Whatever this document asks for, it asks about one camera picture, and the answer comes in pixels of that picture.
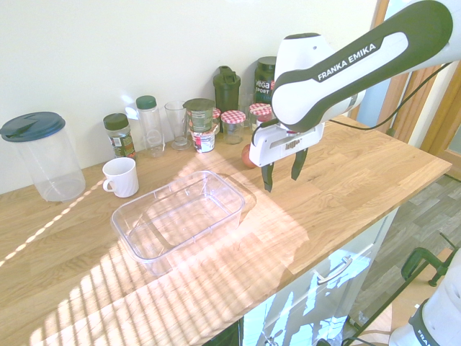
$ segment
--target cabinet door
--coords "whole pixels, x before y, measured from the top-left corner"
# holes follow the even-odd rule
[[[279,346],[309,346],[320,338],[333,340],[342,330],[388,224],[384,217],[247,313],[243,345],[264,346],[268,341]]]

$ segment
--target blue lid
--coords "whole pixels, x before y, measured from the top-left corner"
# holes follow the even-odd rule
[[[36,112],[11,119],[0,128],[1,137],[8,142],[30,142],[57,133],[66,121],[53,112]]]

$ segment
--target wooden countertop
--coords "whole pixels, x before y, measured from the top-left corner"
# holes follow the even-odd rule
[[[341,120],[354,123],[345,117]],[[140,190],[105,192],[102,164],[86,192],[47,203],[34,187],[0,195],[0,340],[3,345],[201,345],[450,168],[377,131],[327,123],[296,182],[278,161],[274,189],[240,159],[249,143],[196,154],[140,153]],[[245,196],[241,225],[169,274],[153,278],[111,229],[121,204],[209,169]]]

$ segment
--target franka emika robot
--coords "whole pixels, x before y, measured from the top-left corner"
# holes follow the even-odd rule
[[[275,66],[275,119],[256,129],[249,154],[261,167],[265,189],[272,189],[275,161],[292,154],[296,180],[325,122],[357,106],[366,88],[459,59],[461,0],[413,1],[337,52],[318,34],[286,37]]]

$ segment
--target transparent storage box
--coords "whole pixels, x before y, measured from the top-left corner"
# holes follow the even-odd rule
[[[243,196],[213,172],[195,172],[121,205],[111,224],[131,257],[153,275],[235,230]]]

